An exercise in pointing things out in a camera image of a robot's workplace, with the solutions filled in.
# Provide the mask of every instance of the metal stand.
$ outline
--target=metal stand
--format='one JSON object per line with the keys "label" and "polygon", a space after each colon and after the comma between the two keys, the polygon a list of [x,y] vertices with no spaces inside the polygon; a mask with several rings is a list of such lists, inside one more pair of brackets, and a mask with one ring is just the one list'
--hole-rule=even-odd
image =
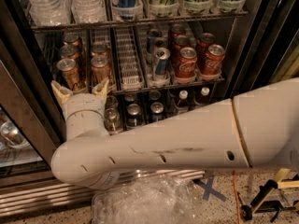
{"label": "metal stand", "polygon": [[295,201],[293,206],[284,207],[280,201],[266,201],[265,199],[274,189],[293,189],[299,187],[299,178],[296,175],[293,179],[285,179],[291,169],[280,169],[273,180],[268,180],[264,186],[260,187],[260,192],[252,200],[250,206],[241,206],[243,220],[252,220],[254,213],[276,212],[270,222],[274,222],[282,211],[296,211],[299,214],[299,201]]}

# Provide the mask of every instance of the plastic bag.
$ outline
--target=plastic bag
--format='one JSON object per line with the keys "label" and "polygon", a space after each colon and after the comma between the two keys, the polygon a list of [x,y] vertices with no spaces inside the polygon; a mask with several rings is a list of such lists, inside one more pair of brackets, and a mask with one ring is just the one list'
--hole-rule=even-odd
{"label": "plastic bag", "polygon": [[168,175],[143,177],[93,198],[93,224],[194,223],[195,185]]}

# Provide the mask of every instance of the red soda can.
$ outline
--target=red soda can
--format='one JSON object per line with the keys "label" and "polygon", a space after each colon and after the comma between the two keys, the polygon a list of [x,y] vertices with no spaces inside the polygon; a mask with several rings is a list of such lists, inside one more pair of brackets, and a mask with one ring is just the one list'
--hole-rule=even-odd
{"label": "red soda can", "polygon": [[215,36],[209,33],[201,34],[196,40],[197,65],[200,67],[205,57],[206,49],[215,43]]}
{"label": "red soda can", "polygon": [[178,78],[191,78],[194,76],[195,64],[197,61],[196,50],[193,48],[183,48],[179,52],[178,65],[175,75]]}
{"label": "red soda can", "polygon": [[171,64],[174,67],[176,67],[176,63],[178,62],[180,50],[183,48],[189,48],[190,46],[190,39],[186,35],[178,35],[175,37],[171,49]]}
{"label": "red soda can", "polygon": [[168,30],[168,48],[171,49],[172,42],[178,35],[186,35],[186,29],[181,24],[172,24]]}
{"label": "red soda can", "polygon": [[204,61],[200,66],[200,73],[206,76],[217,75],[221,71],[222,61],[225,56],[225,49],[213,44],[206,50]]}

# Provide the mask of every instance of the bottle cap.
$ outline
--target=bottle cap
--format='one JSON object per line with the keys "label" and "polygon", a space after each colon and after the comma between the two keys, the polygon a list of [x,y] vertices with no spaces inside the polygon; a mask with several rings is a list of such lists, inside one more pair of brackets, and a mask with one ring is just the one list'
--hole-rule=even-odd
{"label": "bottle cap", "polygon": [[209,94],[209,88],[203,87],[201,90],[202,95],[207,96]]}
{"label": "bottle cap", "polygon": [[180,99],[186,99],[188,97],[188,92],[187,91],[180,91],[179,93],[179,98]]}

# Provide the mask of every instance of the metal wire rack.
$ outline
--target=metal wire rack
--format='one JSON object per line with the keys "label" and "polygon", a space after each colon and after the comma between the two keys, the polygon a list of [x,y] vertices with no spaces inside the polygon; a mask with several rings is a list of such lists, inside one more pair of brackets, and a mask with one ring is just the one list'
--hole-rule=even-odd
{"label": "metal wire rack", "polygon": [[133,29],[114,29],[121,88],[125,91],[144,87],[144,78],[138,59]]}

